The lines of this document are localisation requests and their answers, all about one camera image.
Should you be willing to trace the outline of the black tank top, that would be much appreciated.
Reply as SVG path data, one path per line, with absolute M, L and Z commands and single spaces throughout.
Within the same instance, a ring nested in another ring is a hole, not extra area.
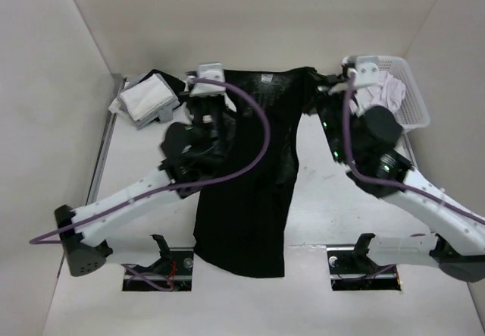
M 271 140 L 250 171 L 201 191 L 193 236 L 194 252 L 204 261 L 244 277 L 285 275 L 284 231 L 299 171 L 296 134 L 316 90 L 315 71 L 225 72 L 228 83 L 264 109 Z

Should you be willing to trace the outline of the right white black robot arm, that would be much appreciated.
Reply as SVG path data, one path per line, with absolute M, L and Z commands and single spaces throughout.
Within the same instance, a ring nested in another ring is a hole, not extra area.
M 311 109 L 320 119 L 333 160 L 365 193 L 399 207 L 428 226 L 426 234 L 361 234 L 353 266 L 374 275 L 389 265 L 423 265 L 467 283 L 484 279 L 484 218 L 434 186 L 396 149 L 402 126 L 382 106 L 350 111 L 355 89 L 340 75 L 314 74 Z

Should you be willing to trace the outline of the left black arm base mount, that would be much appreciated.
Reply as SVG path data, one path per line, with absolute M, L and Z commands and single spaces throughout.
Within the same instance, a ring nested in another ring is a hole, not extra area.
M 153 235 L 158 256 L 150 265 L 129 264 L 124 270 L 122 291 L 187 292 L 192 290 L 193 248 L 169 247 L 161 235 Z

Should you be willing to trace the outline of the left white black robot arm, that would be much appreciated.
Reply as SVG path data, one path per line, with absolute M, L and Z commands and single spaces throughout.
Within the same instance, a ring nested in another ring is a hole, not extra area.
M 62 205 L 54 211 L 59 238 L 74 277 L 88 275 L 105 263 L 131 264 L 159 275 L 170 255 L 165 239 L 153 234 L 137 240 L 114 232 L 165 206 L 199 192 L 216 177 L 227 154 L 224 88 L 186 96 L 190 123 L 174 122 L 161 143 L 161 164 L 134 184 L 86 206 Z

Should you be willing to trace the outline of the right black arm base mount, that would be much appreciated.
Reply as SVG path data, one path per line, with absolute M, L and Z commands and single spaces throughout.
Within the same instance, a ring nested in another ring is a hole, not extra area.
M 401 290 L 395 265 L 377 265 L 368 258 L 368 246 L 374 238 L 374 234 L 366 233 L 356 244 L 326 247 L 332 290 Z

